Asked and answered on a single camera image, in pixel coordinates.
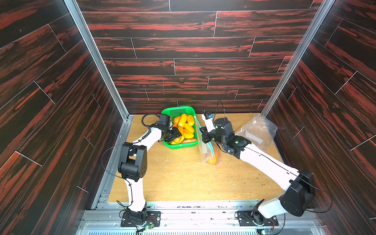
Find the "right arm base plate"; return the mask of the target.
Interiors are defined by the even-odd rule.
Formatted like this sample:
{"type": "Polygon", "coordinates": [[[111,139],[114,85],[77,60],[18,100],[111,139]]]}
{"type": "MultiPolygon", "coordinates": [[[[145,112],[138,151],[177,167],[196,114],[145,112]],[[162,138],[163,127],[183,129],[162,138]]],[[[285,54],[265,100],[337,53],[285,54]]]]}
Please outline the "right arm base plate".
{"type": "Polygon", "coordinates": [[[279,225],[276,216],[265,218],[259,212],[255,211],[236,211],[235,218],[238,220],[241,227],[276,227],[279,225]]]}

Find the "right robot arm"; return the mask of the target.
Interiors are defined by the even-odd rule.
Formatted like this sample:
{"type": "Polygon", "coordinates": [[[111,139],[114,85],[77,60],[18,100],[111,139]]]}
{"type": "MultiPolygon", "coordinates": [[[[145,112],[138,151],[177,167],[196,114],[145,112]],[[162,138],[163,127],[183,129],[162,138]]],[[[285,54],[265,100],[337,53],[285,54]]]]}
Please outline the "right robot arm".
{"type": "Polygon", "coordinates": [[[203,114],[202,119],[205,123],[200,128],[203,143],[216,143],[220,150],[254,166],[284,190],[278,197],[261,200],[254,207],[251,216],[256,225],[263,225],[264,220],[280,214],[303,215],[314,199],[311,172],[299,171],[279,162],[247,138],[235,135],[232,124],[226,117],[215,119],[209,113],[203,114]]]}

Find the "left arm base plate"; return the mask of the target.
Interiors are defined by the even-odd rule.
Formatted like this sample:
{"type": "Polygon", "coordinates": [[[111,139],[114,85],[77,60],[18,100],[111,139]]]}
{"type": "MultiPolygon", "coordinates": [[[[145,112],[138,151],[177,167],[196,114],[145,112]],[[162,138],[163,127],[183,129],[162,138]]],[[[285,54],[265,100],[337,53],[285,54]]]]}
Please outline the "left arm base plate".
{"type": "Polygon", "coordinates": [[[126,210],[123,212],[121,218],[121,227],[159,227],[161,224],[160,211],[131,211],[126,210]]]}

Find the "clear zip-top bag blue zipper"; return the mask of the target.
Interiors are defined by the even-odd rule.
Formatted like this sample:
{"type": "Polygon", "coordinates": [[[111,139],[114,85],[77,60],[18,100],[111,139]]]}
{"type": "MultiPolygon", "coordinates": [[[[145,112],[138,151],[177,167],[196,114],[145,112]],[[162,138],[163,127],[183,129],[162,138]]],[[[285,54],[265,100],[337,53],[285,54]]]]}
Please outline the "clear zip-top bag blue zipper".
{"type": "Polygon", "coordinates": [[[201,156],[201,162],[207,163],[207,154],[209,151],[213,151],[213,145],[211,142],[204,143],[202,133],[200,131],[201,124],[199,123],[197,117],[195,117],[195,125],[196,125],[196,133],[197,133],[197,139],[198,139],[198,147],[199,147],[199,153],[201,156]]]}

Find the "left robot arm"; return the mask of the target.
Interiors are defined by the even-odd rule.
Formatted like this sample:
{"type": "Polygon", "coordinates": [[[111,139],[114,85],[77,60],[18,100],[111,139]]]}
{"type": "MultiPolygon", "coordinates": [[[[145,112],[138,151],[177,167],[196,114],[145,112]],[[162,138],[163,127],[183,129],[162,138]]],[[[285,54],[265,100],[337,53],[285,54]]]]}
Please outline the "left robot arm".
{"type": "Polygon", "coordinates": [[[144,119],[148,115],[142,117],[142,125],[147,128],[147,132],[135,141],[122,144],[117,167],[127,187],[129,205],[126,211],[133,214],[146,211],[143,178],[147,171],[147,152],[160,140],[172,142],[182,137],[181,132],[174,126],[172,117],[156,115],[159,118],[157,122],[145,124],[144,119]]]}

